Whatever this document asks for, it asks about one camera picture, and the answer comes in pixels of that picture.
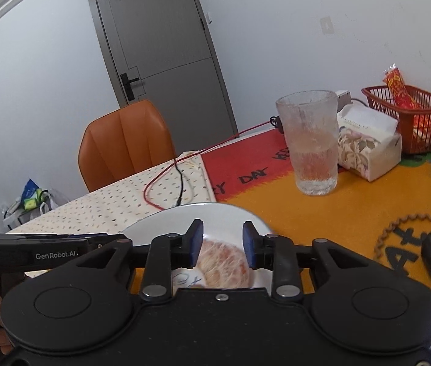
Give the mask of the peeled pomelo segment front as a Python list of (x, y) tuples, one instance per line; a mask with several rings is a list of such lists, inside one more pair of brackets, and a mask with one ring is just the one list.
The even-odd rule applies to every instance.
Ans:
[(244, 252), (222, 241), (203, 240), (196, 268), (204, 288), (250, 288), (254, 282)]

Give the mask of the white plastic bag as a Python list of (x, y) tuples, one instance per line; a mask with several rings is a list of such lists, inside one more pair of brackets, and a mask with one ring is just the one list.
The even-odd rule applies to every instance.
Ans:
[(57, 209), (70, 202), (70, 199), (55, 189), (48, 190), (49, 199), (40, 207), (31, 211), (25, 211), (18, 197), (10, 206), (0, 207), (0, 233), (9, 232), (25, 223)]

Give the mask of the white plate blue rim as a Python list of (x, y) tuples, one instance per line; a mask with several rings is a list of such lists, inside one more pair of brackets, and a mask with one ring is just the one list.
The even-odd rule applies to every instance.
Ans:
[[(251, 212), (238, 206), (223, 203), (196, 203), (177, 206), (134, 223), (123, 234), (135, 246), (148, 245), (163, 234), (183, 234), (195, 219), (204, 225), (203, 240), (222, 241), (240, 248), (243, 252), (243, 224), (251, 221), (261, 235), (269, 234), (270, 228)], [(271, 288), (271, 272), (266, 269), (252, 270), (254, 282), (251, 288)], [(204, 288), (203, 278), (197, 268), (179, 268), (173, 272), (173, 288)]]

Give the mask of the blue green bag pile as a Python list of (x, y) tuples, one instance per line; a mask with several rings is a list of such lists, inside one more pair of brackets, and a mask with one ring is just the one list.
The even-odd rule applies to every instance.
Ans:
[(49, 199), (49, 191), (40, 188), (32, 179), (25, 184), (20, 204), (25, 211), (31, 211), (46, 203)]

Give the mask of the dotted white tablecloth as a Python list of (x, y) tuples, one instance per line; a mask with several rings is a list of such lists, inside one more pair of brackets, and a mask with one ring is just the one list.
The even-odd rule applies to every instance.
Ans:
[(214, 202), (202, 158), (194, 151), (169, 160), (69, 203), (25, 223), (12, 234), (115, 234), (159, 210), (176, 205)]

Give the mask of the red orange table mat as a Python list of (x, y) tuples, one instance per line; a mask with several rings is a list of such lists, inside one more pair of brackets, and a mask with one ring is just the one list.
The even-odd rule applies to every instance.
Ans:
[(265, 223), (264, 233), (302, 245), (328, 238), (431, 288), (421, 259), (421, 241), (431, 232), (431, 155), (399, 164), (372, 183), (341, 170), (336, 189), (314, 197), (297, 189), (287, 147), (275, 130), (201, 159), (215, 199), (252, 212)]

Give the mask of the orange leather chair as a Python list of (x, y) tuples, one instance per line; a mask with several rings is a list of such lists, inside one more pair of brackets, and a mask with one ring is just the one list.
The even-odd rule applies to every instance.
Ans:
[(92, 121), (82, 137), (78, 167), (89, 192), (176, 157), (159, 110), (135, 102)]

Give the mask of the black power adapter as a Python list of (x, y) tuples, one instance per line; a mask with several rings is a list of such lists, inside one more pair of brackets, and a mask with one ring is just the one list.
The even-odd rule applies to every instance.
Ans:
[(284, 133), (284, 130), (283, 130), (283, 124), (282, 124), (282, 121), (281, 121), (281, 119), (280, 119), (280, 116), (273, 116), (273, 117), (270, 117), (269, 121), (270, 121), (270, 124), (271, 124), (275, 129), (277, 129), (281, 134), (283, 134), (283, 133)]

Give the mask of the frosted drinking glass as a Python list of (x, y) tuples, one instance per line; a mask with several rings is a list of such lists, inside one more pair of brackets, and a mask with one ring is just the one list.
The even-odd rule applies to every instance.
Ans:
[(276, 101), (297, 188), (310, 196), (338, 182), (338, 99), (327, 90), (292, 93)]

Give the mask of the floral tissue box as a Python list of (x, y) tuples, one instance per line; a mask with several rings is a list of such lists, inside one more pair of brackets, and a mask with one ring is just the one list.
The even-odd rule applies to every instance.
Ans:
[(402, 138), (398, 120), (359, 102), (337, 114), (338, 162), (369, 183), (401, 162)]

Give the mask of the white power adapter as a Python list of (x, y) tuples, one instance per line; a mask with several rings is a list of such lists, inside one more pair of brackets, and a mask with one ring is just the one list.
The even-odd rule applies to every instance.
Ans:
[(351, 104), (352, 98), (349, 90), (338, 90), (335, 94), (338, 101), (337, 112), (340, 112), (346, 105)]

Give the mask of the red plastic basket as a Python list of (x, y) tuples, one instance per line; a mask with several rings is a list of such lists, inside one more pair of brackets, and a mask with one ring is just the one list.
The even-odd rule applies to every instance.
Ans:
[(369, 107), (398, 120), (397, 131), (402, 138), (402, 153), (416, 155), (431, 152), (431, 93), (407, 85), (408, 93), (419, 105), (411, 110), (398, 107), (386, 85), (362, 89)]

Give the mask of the red snack packet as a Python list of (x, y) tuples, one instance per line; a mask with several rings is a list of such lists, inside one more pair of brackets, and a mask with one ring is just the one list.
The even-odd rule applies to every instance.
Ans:
[[(384, 72), (383, 81), (392, 94), (396, 106), (410, 111), (422, 110), (420, 104), (407, 91), (405, 81), (395, 64)], [(413, 133), (416, 138), (421, 137), (431, 141), (431, 120), (427, 115), (413, 116)]]

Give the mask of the grey door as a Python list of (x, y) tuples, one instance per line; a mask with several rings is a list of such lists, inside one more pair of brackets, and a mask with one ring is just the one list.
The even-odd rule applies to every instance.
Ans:
[[(237, 133), (199, 0), (88, 0), (107, 73), (121, 107), (147, 99), (177, 152)], [(139, 77), (128, 102), (119, 76)]]

